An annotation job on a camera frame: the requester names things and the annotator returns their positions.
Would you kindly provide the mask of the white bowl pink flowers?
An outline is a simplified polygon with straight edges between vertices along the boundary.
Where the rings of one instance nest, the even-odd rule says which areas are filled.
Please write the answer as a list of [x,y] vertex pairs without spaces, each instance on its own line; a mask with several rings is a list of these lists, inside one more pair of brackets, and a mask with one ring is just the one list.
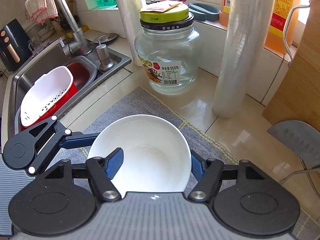
[[112,179],[121,196],[127,192],[183,192],[191,174],[189,145],[176,126],[153,115],[137,114],[108,125],[88,157],[106,157],[116,148],[124,161]]

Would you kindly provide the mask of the steel kitchen faucet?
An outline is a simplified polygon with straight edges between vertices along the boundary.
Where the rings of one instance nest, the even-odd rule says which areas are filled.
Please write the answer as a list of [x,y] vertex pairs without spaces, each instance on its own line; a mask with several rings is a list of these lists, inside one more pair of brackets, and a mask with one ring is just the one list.
[[76,20],[74,19],[67,5],[67,2],[65,0],[56,0],[56,1],[59,4],[71,28],[72,35],[74,38],[74,41],[69,44],[64,44],[63,42],[60,42],[64,54],[66,56],[71,56],[73,54],[79,54],[83,56],[88,55],[89,53],[92,52],[92,48],[89,46],[82,29],[76,23]]

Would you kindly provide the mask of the steel soap dispenser pump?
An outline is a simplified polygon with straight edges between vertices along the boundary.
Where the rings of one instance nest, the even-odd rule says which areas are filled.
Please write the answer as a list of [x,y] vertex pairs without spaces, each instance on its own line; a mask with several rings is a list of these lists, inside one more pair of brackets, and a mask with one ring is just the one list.
[[95,50],[100,61],[99,69],[102,72],[106,72],[114,67],[114,62],[110,58],[110,54],[108,52],[106,44],[99,43],[99,45],[96,46]]

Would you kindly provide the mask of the stainless steel sink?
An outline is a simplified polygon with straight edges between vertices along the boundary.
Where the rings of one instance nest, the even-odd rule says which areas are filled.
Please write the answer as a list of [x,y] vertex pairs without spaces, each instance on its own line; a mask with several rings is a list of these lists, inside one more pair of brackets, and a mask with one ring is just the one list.
[[99,69],[95,50],[85,56],[66,56],[55,41],[21,66],[7,82],[2,111],[2,142],[42,120],[63,117],[92,90],[131,59],[113,49],[108,50],[114,67]]

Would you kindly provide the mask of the steel sink drain lid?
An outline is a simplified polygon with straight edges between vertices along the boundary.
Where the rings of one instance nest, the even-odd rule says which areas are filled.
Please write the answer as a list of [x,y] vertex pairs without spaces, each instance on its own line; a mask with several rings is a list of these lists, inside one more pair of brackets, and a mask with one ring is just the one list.
[[95,44],[109,44],[114,42],[118,38],[118,34],[116,33],[109,33],[109,34],[104,34],[96,37],[93,42]]

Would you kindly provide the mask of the black air fryer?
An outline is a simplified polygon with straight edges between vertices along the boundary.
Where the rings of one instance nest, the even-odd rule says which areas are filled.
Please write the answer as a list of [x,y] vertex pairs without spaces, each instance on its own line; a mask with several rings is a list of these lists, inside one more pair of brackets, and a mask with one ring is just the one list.
[[1,29],[1,61],[9,72],[20,68],[31,57],[29,40],[29,36],[16,18]]

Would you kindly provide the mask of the bamboo cutting board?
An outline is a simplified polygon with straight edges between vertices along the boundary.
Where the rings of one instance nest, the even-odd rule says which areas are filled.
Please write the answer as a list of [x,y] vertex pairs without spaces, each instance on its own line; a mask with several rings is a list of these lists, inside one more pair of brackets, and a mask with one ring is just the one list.
[[319,130],[319,39],[319,0],[312,0],[293,62],[262,113],[269,123],[300,120]]

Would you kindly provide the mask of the glass jar green lid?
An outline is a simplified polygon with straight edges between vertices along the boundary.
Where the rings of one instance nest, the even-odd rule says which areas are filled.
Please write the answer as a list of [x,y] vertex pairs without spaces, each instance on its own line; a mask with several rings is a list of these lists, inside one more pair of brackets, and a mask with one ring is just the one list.
[[179,94],[195,79],[203,48],[194,16],[182,2],[161,1],[140,11],[141,31],[135,50],[150,86],[162,94]]

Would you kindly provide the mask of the pink checked dish cloth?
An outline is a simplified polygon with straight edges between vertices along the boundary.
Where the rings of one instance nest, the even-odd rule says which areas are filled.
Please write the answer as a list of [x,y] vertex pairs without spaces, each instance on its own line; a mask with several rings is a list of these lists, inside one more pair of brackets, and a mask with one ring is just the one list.
[[58,16],[54,0],[26,0],[25,9],[27,11],[27,18],[37,24],[44,24],[46,20]]

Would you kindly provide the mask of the orange oil bottle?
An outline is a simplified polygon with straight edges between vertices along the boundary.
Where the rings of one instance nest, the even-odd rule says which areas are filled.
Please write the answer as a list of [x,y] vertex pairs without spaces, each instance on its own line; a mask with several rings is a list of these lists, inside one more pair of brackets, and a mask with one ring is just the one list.
[[[283,45],[284,24],[288,18],[289,10],[300,3],[300,0],[275,0],[270,26],[265,41],[265,46],[279,53],[286,53]],[[221,0],[219,22],[228,26],[231,0]]]

